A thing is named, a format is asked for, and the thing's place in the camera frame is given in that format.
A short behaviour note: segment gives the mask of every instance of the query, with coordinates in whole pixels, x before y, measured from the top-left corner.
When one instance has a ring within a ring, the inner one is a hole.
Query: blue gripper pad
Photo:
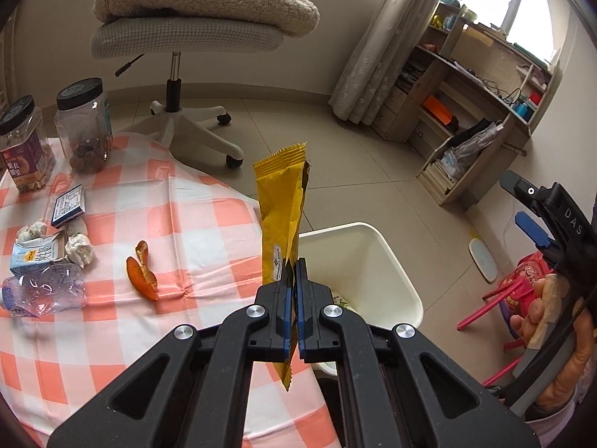
[[[286,298],[284,302],[284,357],[290,360],[290,338],[292,335],[292,306],[293,289],[286,288]]]
[[[550,245],[547,232],[543,230],[541,225],[533,221],[526,212],[518,212],[514,217],[514,222],[527,236],[530,237],[537,248],[546,248]]]
[[[304,342],[304,304],[303,304],[303,278],[297,275],[296,285],[296,313],[297,313],[297,328],[298,328],[298,352],[300,358],[303,358],[305,350]]]

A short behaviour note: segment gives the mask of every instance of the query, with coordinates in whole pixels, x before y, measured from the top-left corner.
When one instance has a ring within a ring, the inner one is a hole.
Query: sleeve
[[[570,399],[568,404],[555,414],[549,417],[539,419],[536,421],[528,421],[528,424],[539,438],[541,448],[546,448],[563,430],[563,427],[570,421],[570,418],[574,414],[574,408],[576,403],[574,397]]]

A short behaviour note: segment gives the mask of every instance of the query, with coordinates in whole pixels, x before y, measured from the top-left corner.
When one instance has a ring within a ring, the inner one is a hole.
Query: white wall
[[[597,50],[573,13],[568,28],[562,82],[526,146],[526,158],[517,157],[511,169],[536,186],[561,183],[590,221],[597,189]],[[499,184],[477,207],[513,264],[535,250],[513,224],[514,212],[523,207]]]
[[[91,58],[90,40],[99,26],[93,1],[22,0],[15,46],[20,95],[32,94],[45,107],[55,103],[62,88],[86,77],[102,77],[108,90],[165,83],[169,55],[145,56],[119,78],[114,72],[129,59]],[[312,34],[286,38],[270,53],[184,53],[181,79],[331,94],[381,0],[311,1],[321,15]]]

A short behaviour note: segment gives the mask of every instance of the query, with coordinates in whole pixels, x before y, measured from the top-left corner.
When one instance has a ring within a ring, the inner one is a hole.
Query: white trash bin
[[[298,256],[309,279],[329,286],[363,319],[384,329],[399,323],[418,327],[423,304],[380,232],[355,222],[300,235]],[[317,366],[336,376],[335,362]]]

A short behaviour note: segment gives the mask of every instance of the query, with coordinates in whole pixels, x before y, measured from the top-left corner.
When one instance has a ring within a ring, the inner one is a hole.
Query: plastic jar
[[[46,185],[56,158],[41,109],[31,96],[16,101],[0,118],[0,155],[19,192]]]
[[[100,171],[112,146],[112,125],[101,79],[71,84],[59,92],[56,103],[54,121],[66,160],[77,172]]]

